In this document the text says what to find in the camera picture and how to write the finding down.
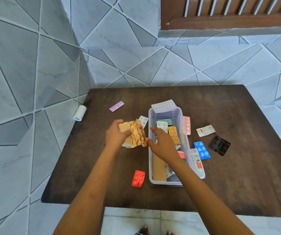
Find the tabletop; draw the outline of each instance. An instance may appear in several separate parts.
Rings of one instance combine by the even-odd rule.
[[[208,150],[204,182],[236,214],[281,217],[281,140],[243,85],[91,89],[86,114],[75,122],[42,195],[42,202],[70,204],[105,146],[114,119],[148,116],[151,104],[172,99],[191,119],[193,142],[209,145],[215,135],[231,143],[224,156]],[[119,101],[124,105],[111,112]],[[212,125],[200,138],[195,129]],[[148,135],[148,124],[144,128]],[[135,170],[146,173],[142,188],[131,186]],[[182,187],[152,187],[148,148],[123,148],[117,155],[104,206],[196,211]]]

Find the blue blister pack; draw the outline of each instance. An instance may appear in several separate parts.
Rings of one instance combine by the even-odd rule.
[[[195,148],[198,150],[199,156],[201,160],[205,160],[210,158],[210,154],[208,153],[207,149],[205,148],[205,145],[203,142],[194,142]]]

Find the pink blister pack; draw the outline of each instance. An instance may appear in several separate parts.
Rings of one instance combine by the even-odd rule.
[[[183,116],[184,118],[184,124],[186,128],[186,134],[191,135],[191,119],[188,116]]]
[[[112,106],[109,110],[111,110],[112,112],[117,110],[118,108],[120,108],[122,105],[124,105],[123,102],[119,102],[119,103],[116,103],[114,106]]]

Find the person's right hand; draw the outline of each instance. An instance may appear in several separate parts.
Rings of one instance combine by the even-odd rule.
[[[145,138],[153,153],[168,164],[175,159],[179,159],[180,156],[171,136],[160,128],[150,127],[150,129],[158,139],[158,144],[155,144],[150,138]]]

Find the white tape roll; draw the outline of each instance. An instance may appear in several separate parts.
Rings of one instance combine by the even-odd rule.
[[[86,112],[87,108],[85,106],[79,106],[74,114],[74,119],[76,121],[81,121],[83,119],[83,116]]]

